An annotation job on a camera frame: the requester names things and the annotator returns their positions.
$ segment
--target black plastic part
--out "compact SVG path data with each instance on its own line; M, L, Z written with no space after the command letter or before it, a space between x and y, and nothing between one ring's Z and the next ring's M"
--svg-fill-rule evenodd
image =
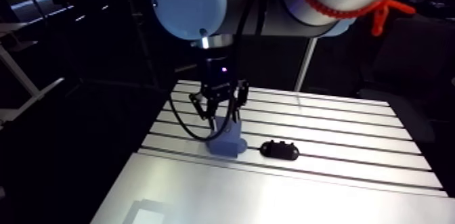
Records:
M249 89L250 85L247 81L243 80L239 82L237 108L246 104Z
M206 119L206 115L202 107L200 106L200 100L197 96L197 94L191 93L189 96L191 104L193 104L194 109L196 109L197 113L199 114L199 117L203 120Z
M296 160L300 154L293 143L286 144L284 141L276 143L273 140L263 143L259 151L265 157L281 160Z

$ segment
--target black cable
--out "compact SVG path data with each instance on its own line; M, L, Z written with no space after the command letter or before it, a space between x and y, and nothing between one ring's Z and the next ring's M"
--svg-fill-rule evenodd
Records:
M259 36L262 33L266 13L267 13L267 0L259 0L259 5L257 8L256 31L255 31L256 36Z
M197 139L197 140L200 140L200 141L212 141L212 140L218 138L224 132L226 127L228 126L228 123L229 123L229 120L231 118L232 112L234 111L234 105L236 103L234 92L236 91L236 85L237 85L236 77L235 77L235 75L236 75L236 62L237 62L237 48L238 48L239 42L240 42L240 40L242 38L242 33L243 33L243 29L244 29L245 24L246 24L246 19L248 19L248 15L250 14L251 7L253 6L254 1L255 0L247 0L246 1L245 8L243 9L242 15L240 17L240 21L239 21L238 26L237 26L236 35L234 36L234 44L233 44L233 47L232 47L232 50L233 50L233 54L232 54L233 73L232 74L234 76L233 76L232 82L231 82L231 89L230 89L231 96L229 98L229 104L227 105L226 116L224 118L223 124L221 125L221 128L218 128L218 131L214 135L208 136L208 137L200 137L200 136L194 134L185 125L185 123L181 120L179 113L175 109L171 94L169 94L169 104L171 105L172 113L174 113L177 121L179 122L180 126L185 130L185 132L188 135L190 135L191 137L193 137L194 139Z

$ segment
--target dark background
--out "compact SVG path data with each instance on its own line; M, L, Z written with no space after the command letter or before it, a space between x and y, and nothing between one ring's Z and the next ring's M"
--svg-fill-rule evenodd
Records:
M60 76L66 80L0 131L0 185L7 194L0 200L0 223L90 222L175 81L198 80L196 69L174 70L195 63L201 50L166 33L148 13L148 0L135 0L143 11L136 20L147 43L145 54L128 0L86 1L74 1L74 8L17 32L23 41L38 41L12 55L40 88ZM108 9L101 10L106 4ZM440 12L425 4L418 11L427 17L452 15L450 8ZM392 13L379 38L371 37L372 18L366 16L345 34L320 39L303 91L358 97L364 86L362 68L373 66L395 20L406 17ZM8 38L2 43L14 44ZM239 73L254 87L292 91L306 44L304 37L247 36L240 46ZM434 53L427 55L431 59ZM447 65L453 71L453 63ZM2 66L0 92L8 93L0 95L0 103L9 107L28 98ZM450 90L442 94L452 96ZM436 140L419 147L454 196L454 109L449 97L438 105L422 105Z

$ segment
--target table surface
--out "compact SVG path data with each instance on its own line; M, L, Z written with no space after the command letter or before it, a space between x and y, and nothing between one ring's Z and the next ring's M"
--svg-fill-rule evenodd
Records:
M172 98L205 136L188 99L199 88L179 81ZM166 103L93 223L455 223L455 201L386 102L251 88L240 114L248 150L224 158L189 138ZM271 139L301 155L262 157Z

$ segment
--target blue object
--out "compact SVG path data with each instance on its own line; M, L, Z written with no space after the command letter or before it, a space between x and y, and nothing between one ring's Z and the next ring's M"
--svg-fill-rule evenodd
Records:
M215 117L217 128L221 128L224 121L224 117ZM242 121L238 120L234 122L232 120L226 126L225 132L223 132L218 138L207 142L209 152L214 155L221 155L231 158L237 158L238 154L246 151L247 143L245 140L240 138L242 132Z

